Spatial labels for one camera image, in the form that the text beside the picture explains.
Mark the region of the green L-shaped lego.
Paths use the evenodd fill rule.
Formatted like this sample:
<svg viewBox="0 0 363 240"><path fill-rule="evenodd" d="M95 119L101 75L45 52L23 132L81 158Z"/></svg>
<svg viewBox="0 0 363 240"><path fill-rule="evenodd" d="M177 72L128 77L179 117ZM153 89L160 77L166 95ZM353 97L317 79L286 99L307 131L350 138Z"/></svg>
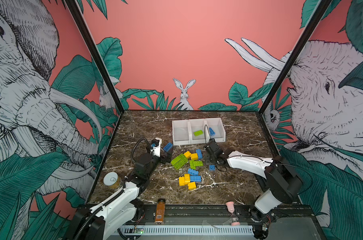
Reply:
<svg viewBox="0 0 363 240"><path fill-rule="evenodd" d="M189 166L192 170L196 170L197 167L202 167L203 166L203 162L202 161L194 161L194 160L190 160L189 161Z"/></svg>

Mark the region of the white three-compartment bin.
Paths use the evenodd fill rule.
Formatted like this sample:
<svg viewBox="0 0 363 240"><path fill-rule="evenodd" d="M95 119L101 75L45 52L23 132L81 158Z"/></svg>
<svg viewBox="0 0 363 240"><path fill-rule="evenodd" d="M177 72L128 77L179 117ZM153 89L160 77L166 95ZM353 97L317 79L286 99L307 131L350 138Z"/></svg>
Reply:
<svg viewBox="0 0 363 240"><path fill-rule="evenodd" d="M176 120L172 121L172 130L174 146L205 144L210 139L226 141L221 118Z"/></svg>

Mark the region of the small green lego brick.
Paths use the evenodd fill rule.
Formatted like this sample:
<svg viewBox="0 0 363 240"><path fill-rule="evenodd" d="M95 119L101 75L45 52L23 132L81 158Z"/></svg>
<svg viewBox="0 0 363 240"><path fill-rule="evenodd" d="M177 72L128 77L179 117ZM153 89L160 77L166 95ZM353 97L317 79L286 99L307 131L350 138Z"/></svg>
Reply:
<svg viewBox="0 0 363 240"><path fill-rule="evenodd" d="M197 137L197 136L201 136L201 135L203 135L203 131L202 131L202 130L195 131L195 132L193 132L193 135L194 135L195 137Z"/></svg>

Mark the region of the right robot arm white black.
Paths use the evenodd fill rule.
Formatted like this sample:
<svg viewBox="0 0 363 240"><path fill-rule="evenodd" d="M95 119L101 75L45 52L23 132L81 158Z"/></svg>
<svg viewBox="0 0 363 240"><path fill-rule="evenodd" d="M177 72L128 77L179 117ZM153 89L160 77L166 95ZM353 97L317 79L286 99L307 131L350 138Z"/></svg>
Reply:
<svg viewBox="0 0 363 240"><path fill-rule="evenodd" d="M275 207L296 201L303 182L296 170L282 156L262 158L233 150L222 150L214 139L204 146L210 162L245 170L265 179L266 191L250 207L251 219L262 222Z"/></svg>

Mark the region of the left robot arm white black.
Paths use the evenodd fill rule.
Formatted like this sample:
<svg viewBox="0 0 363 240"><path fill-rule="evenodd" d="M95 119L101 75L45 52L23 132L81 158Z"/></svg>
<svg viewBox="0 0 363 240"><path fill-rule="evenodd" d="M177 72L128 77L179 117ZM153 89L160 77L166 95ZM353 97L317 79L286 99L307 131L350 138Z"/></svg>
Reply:
<svg viewBox="0 0 363 240"><path fill-rule="evenodd" d="M143 203L137 199L145 191L159 164L172 161L173 148L147 147L148 151L136 158L133 171L123 185L106 200L91 208L79 208L71 221L64 240L106 240L122 225L140 219Z"/></svg>

